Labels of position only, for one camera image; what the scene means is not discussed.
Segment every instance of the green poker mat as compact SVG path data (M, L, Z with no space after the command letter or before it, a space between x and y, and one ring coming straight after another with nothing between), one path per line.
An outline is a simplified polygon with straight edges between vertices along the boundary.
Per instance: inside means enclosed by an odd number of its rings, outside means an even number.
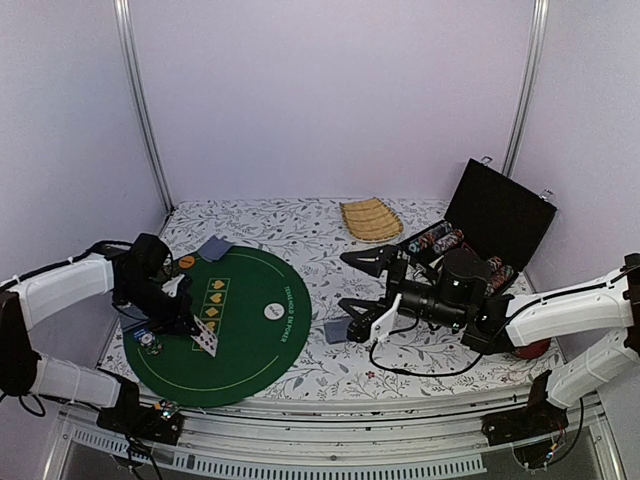
M193 280L192 312L218 336L216 357L190 337L160 335L150 355L124 335L127 360L157 395L183 406L228 405L268 387L296 361L311 326L302 278L275 255L232 247L221 260L197 253L177 260Z

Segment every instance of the wire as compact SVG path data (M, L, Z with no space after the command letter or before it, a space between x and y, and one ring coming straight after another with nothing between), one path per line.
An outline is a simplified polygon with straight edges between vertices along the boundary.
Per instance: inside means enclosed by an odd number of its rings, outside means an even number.
M573 442L571 442L571 445L569 445L569 448L567 448L564 451L564 454L561 457L554 458L553 460L551 460L547 464L547 466L555 465L556 463L560 463L562 460L567 458L567 456L571 453L571 451L578 444L578 439L580 438L580 434L582 433L582 426L583 425L584 425L584 401L582 399L580 399L580 423L578 425L578 431L576 432L576 436L573 438Z
M31 397L33 397L33 399L36 401L36 403L38 404L38 407L40 407L40 411L37 412L29 407L27 407L26 403L24 403L24 396L20 395L18 397L18 402L20 402L20 406L27 412L30 413L31 415L33 415L34 417L38 417L38 418L43 418L46 414L47 414L47 410L44 408L44 405L42 403L42 400L40 400L40 398L38 398L37 395L33 395L33 394L29 394Z
M614 277L611 280L611 283L613 284L613 283L616 283L616 282L620 281L622 278L626 277L629 273L633 272L634 270L637 270L638 268L640 268L640 265L635 265L635 266L633 266L631 268L628 268L628 269L625 269L624 267L621 268L620 269L620 271L621 271L620 275L618 275L617 277ZM487 343L487 345L484 348L484 350L482 352L480 352L478 354L478 356L469 365L464 367L462 370L458 370L457 372L420 373L420 372L411 372L411 371L406 370L404 368L385 367L384 365L380 365L373 358L374 351L375 351L376 347L378 346L378 341L377 340L374 340L373 344L371 345L371 349L369 350L369 362L373 366L379 368L380 370L384 370L386 372L392 372L392 373L395 373L397 375L407 375L407 376L410 376L410 377L442 378L442 377L456 377L458 375L463 375L463 374L467 373L469 370L471 370L473 367L475 367L478 364L478 362L480 362L480 360L482 360L482 357L484 357L487 354L487 352L491 349L491 347L493 347L495 341L502 334L502 332L504 332L504 330L507 328L509 323L511 323L511 321L514 318L516 318L518 315L520 315L525 310L533 307L534 305L537 305L537 304L542 303L542 302L546 302L548 300L552 300L554 298L559 298L559 297L563 297L565 295L571 295L571 294L574 294L574 293L587 292L587 291L590 291L590 290L597 290L597 289L600 289L600 288L604 288L606 286L607 286L607 283L603 282L603 283L598 283L598 284L595 284L595 285L589 285L589 286L586 286L586 287L578 287L578 288L574 288L574 289L571 289L571 290L564 290L562 292L552 293L551 295L548 295L546 297L537 298L536 300L533 300L533 301L527 303L526 305L523 305L518 310L516 310L515 313L513 313L511 316L507 317L507 319L502 324L502 326L493 335L493 337L491 337L491 339ZM389 333L389 335L394 335L395 333L396 333L396 331L392 331L392 332Z
M389 332L389 335L396 335L398 333L410 332L411 330L417 328L419 323L420 323L420 315L416 314L416 321L413 325L406 328L398 328L397 330L392 330Z

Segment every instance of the red object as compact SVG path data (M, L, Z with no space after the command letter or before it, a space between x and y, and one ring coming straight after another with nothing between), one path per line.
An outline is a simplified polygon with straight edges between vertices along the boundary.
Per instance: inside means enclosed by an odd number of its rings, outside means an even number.
M516 357L529 360L529 359L538 358L544 355L547 352L547 350L549 350L549 346L551 346L550 338L546 340L540 340L539 342L532 343L531 345L527 345L526 347L518 348L513 353L516 355Z

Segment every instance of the metal frame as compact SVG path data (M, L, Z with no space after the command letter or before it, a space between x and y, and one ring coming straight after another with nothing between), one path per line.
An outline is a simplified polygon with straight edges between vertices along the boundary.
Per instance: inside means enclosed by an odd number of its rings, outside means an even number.
M497 411L514 406L508 389L502 390L502 395L502 400L496 398L493 404L452 406L444 417L436 413L438 409L429 400L422 400L422 408L415 411L401 410L406 405L401 402L393 412L389 408L386 412L355 418L339 414L295 419L281 414L273 418L265 412L259 419L257 414L247 417L241 412L225 414L219 409L211 410L209 415L184 411L186 421L178 446L154 444L153 451L161 468L225 479L459 478L484 469L480 461L469 471L460 471L461 465L469 468L467 462L481 460L482 454L548 438L541 436L513 445L489 447L480 433L480 419L487 409ZM427 412L435 415L422 416ZM574 430L580 416L579 406L573 406L568 413L570 430ZM56 427L56 448L42 478L60 478L72 442L126 456L122 436L97 428L95 416L95 412L79 407L63 409ZM592 435L604 478L624 479L604 410L595 394L585 397L584 428Z
M536 0L533 9L533 23L531 24L531 36L529 37L529 53L525 67L524 79L520 90L520 99L516 118L513 122L507 156L502 167L502 174L512 177L522 143L522 135L529 113L529 105L533 96L533 88L538 75L538 65L542 56L544 44L544 33L547 25L547 13L549 11L549 0Z
M167 214L170 214L175 208L171 192L169 191L169 183L160 161L160 154L156 144L153 128L151 126L151 118L147 108L147 101L144 95L142 79L140 77L140 66L138 64L138 54L136 52L135 41L133 37L133 26L131 23L131 13L129 11L129 0L114 0L116 10L116 20L118 24L118 34L120 36L120 44L122 46L122 55L124 64L131 86L131 95L136 107L138 122L144 146L147 151L151 172L158 190L158 195L162 201L162 205Z

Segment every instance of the white wall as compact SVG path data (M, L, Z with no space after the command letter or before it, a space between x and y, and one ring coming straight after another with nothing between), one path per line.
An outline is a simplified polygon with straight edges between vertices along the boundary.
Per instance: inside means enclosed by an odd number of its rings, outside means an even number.
M449 197L505 156L533 3L132 2L172 193Z
M538 290L595 278L640 251L640 3L551 2L515 179L556 193L558 216L527 269ZM601 332L563 341L570 357ZM601 396L630 479L640 478L640 370Z
M0 105L0 279L158 230L112 2L0 2ZM86 301L36 327L34 346L93 366L112 321L108 298ZM35 478L48 409L0 405L0 478Z

